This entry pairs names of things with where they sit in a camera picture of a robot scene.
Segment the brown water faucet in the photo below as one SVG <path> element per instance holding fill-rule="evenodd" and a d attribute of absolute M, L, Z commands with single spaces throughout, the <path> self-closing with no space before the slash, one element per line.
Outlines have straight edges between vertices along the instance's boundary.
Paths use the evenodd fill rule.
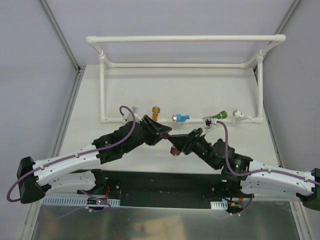
<path fill-rule="evenodd" d="M 165 140 L 168 140 L 170 136 L 171 136 L 170 134 L 166 133 L 166 134 L 163 136 L 163 138 L 164 138 Z M 180 151 L 179 151 L 174 145 L 172 145 L 171 148 L 170 148 L 170 154 L 171 154 L 172 156 L 174 156 L 174 157 L 177 157 L 177 156 L 180 155 Z"/>

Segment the white PVC pipe frame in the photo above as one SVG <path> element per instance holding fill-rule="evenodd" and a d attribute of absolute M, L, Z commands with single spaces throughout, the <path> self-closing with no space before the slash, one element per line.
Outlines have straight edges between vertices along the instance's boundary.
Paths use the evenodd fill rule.
<path fill-rule="evenodd" d="M 269 51 L 286 40 L 284 34 L 274 35 L 166 35 L 166 36 L 87 36 L 86 42 L 97 52 L 99 58 L 99 122 L 101 124 L 122 123 L 123 118 L 107 116 L 105 93 L 105 68 L 174 68 L 174 69 L 247 69 L 257 63 L 257 114 L 251 122 L 262 124 L 264 121 L 263 61 Z M 149 42 L 269 42 L 251 59 L 243 63 L 117 63 L 108 59 L 99 43 L 149 43 Z"/>

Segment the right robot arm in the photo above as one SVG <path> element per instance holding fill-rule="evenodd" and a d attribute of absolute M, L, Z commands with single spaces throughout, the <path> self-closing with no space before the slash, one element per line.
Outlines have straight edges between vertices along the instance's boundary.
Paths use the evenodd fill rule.
<path fill-rule="evenodd" d="M 267 165 L 235 152 L 228 139 L 212 144 L 205 138 L 209 130 L 194 129 L 187 134 L 173 134 L 166 138 L 172 143 L 172 155 L 194 153 L 214 170 L 220 170 L 225 192 L 230 197 L 262 195 L 299 201 L 308 209 L 320 209 L 320 170 L 290 170 Z"/>

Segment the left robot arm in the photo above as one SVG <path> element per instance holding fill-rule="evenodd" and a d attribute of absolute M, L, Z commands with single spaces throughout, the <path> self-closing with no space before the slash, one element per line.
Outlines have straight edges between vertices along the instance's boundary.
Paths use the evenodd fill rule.
<path fill-rule="evenodd" d="M 18 202 L 30 204 L 45 197 L 53 189 L 53 181 L 75 171 L 119 160 L 135 148 L 146 144 L 155 146 L 172 128 L 145 115 L 141 120 L 129 121 L 109 134 L 63 156 L 20 160 L 17 170 Z"/>

